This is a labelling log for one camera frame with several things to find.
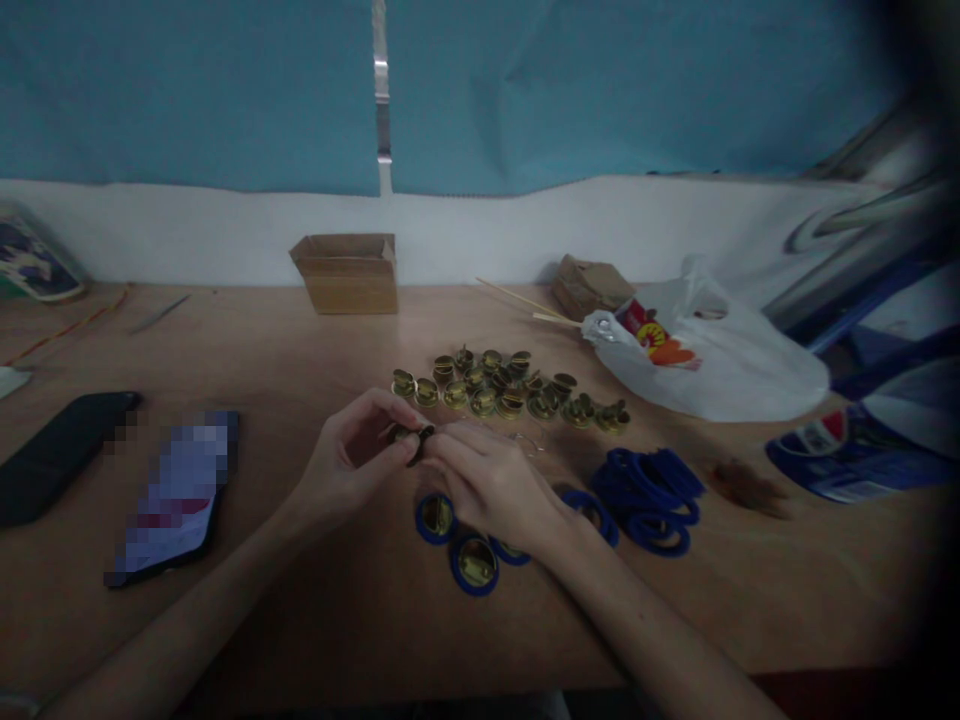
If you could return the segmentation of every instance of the cardboard box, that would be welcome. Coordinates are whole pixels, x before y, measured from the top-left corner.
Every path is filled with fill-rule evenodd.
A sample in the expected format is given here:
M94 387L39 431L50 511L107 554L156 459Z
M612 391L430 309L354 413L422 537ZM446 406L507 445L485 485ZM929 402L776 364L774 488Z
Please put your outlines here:
M613 312L633 297L634 287L610 263L564 255L551 285L554 297L577 322L594 310Z
M318 313L397 312L393 235L308 235L290 257Z

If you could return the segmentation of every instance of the pile of gold metal parts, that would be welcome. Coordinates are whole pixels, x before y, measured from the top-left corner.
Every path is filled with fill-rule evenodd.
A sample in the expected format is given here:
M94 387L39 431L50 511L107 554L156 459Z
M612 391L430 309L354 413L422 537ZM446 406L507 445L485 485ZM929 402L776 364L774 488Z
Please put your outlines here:
M526 408L538 420L560 415L575 428L596 425L611 435L620 435L630 423L626 402L601 406L586 393L576 393L577 380L558 373L552 379L530 369L532 356L525 350L504 362L496 350L487 350L479 360L464 345L456 355L441 355L433 363L433 379L419 378L406 370L393 371L391 390L400 397L412 397L424 408L442 402L448 408L469 407L479 418L494 413L516 420Z

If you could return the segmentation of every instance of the wooden stick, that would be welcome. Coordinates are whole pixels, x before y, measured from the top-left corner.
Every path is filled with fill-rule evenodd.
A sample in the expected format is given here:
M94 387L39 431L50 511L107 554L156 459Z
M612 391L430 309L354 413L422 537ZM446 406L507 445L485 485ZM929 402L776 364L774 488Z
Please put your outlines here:
M552 315L542 315L540 313L534 313L533 316L537 320L546 320L547 322L555 322L557 325L566 325L567 327L581 328L583 323L578 323L573 320L568 320L567 318L556 318Z
M507 290L506 288L502 288L502 287L500 287L499 285L494 285L492 282L489 282L488 280L484 280L483 278L476 278L476 279L479 280L480 282L482 282L484 285L489 285L490 287L492 287L492 288L495 289L495 290L499 290L500 292L506 293L507 295L509 295L509 296L512 297L512 298L516 298L517 300L520 300L521 302L527 303L527 305L533 305L533 306L534 306L535 308L537 308L538 310L543 310L545 313L548 313L548 314L550 314L550 315L553 315L553 316L556 317L556 318L560 318L561 320L568 320L568 318L565 318L565 317L564 317L563 315L561 315L560 313L558 313L558 312L556 312L556 311L554 311L554 310L551 310L551 309L548 308L548 307L544 307L543 305L540 305L540 304L538 304L538 303L535 303L533 300L527 300L525 297L523 297L523 295L517 295L515 292L510 292L510 291Z

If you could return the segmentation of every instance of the blue fabric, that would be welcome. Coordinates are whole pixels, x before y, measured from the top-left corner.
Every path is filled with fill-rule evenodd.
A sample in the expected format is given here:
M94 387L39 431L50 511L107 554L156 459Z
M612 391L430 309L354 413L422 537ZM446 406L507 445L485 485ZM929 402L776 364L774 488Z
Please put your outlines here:
M0 175L379 193L369 0L4 0Z
M866 0L391 0L399 192L788 176L901 96Z

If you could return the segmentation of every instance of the black phone case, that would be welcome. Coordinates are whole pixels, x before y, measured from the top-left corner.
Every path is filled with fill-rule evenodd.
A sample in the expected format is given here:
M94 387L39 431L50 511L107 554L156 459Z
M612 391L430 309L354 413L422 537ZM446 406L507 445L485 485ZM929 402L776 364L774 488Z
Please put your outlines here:
M95 393L61 410L0 466L0 527L43 515L141 400L136 392Z

